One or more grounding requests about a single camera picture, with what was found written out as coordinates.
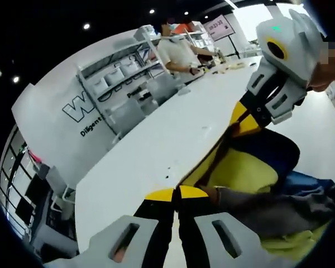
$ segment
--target white table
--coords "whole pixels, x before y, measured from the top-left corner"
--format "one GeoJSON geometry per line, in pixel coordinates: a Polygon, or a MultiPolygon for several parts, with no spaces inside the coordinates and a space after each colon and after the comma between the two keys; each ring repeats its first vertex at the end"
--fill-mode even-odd
{"type": "MultiPolygon", "coordinates": [[[[81,252],[89,239],[122,215],[133,215],[154,190],[172,188],[217,142],[229,124],[260,57],[247,67],[206,74],[191,92],[175,95],[148,116],[91,169],[76,188],[76,232],[81,252]]],[[[335,180],[335,109],[324,93],[309,93],[291,119],[270,129],[298,144],[296,170],[335,180]]],[[[183,267],[174,224],[165,267],[183,267]]]]}

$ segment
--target gray fabric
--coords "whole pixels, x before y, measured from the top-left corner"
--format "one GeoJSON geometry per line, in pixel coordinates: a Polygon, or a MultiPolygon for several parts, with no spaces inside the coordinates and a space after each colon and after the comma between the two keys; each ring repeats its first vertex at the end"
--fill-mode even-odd
{"type": "Polygon", "coordinates": [[[316,229],[327,223],[335,211],[334,201],[323,190],[299,197],[217,189],[220,209],[233,215],[261,238],[316,229]]]}

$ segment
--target hand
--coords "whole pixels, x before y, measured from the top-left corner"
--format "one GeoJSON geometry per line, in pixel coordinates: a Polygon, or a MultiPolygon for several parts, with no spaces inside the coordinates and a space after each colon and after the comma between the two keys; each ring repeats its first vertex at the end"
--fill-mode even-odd
{"type": "Polygon", "coordinates": [[[113,261],[118,262],[118,263],[122,262],[125,252],[126,252],[126,248],[124,247],[118,250],[113,257],[113,261]]]}
{"type": "Polygon", "coordinates": [[[207,193],[214,205],[218,205],[218,192],[214,187],[200,186],[200,189],[207,193]]]}
{"type": "Polygon", "coordinates": [[[198,68],[190,68],[189,72],[193,75],[200,73],[200,70],[198,68]]]}

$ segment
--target sign stand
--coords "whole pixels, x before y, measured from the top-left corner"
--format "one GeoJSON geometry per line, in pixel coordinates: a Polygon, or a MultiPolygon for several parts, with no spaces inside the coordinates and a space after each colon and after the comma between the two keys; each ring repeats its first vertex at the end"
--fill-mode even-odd
{"type": "Polygon", "coordinates": [[[237,51],[235,43],[233,43],[233,41],[232,41],[231,35],[228,36],[228,39],[231,41],[231,44],[234,48],[234,54],[229,54],[229,56],[236,55],[238,57],[238,59],[241,59],[240,58],[240,53],[237,51]]]}

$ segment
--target blue fabric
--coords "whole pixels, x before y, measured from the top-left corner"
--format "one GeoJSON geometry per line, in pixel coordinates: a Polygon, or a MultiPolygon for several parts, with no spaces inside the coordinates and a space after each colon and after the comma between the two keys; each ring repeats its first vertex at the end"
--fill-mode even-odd
{"type": "Polygon", "coordinates": [[[333,186],[335,186],[335,183],[332,180],[320,180],[292,171],[286,176],[279,194],[304,197],[308,194],[327,192],[333,186]]]}
{"type": "Polygon", "coordinates": [[[231,147],[268,164],[277,172],[279,180],[283,180],[295,168],[300,154],[292,140],[268,129],[235,138],[231,147]]]}

